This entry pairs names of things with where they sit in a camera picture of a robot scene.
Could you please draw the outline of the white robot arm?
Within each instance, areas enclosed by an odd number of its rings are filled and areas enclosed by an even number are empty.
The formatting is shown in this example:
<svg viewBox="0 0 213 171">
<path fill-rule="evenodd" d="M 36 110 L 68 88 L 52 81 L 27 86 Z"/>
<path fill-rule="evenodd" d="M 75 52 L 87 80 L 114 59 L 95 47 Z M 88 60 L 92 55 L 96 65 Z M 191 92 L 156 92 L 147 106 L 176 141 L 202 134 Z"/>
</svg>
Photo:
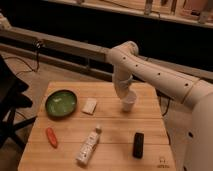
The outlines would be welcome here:
<svg viewBox="0 0 213 171">
<path fill-rule="evenodd" d="M 198 77 L 145 61 L 135 42 L 111 48 L 106 59 L 113 65 L 112 80 L 122 108 L 130 111 L 136 93 L 130 89 L 136 76 L 192 110 L 184 156 L 184 171 L 213 171 L 213 84 Z"/>
</svg>

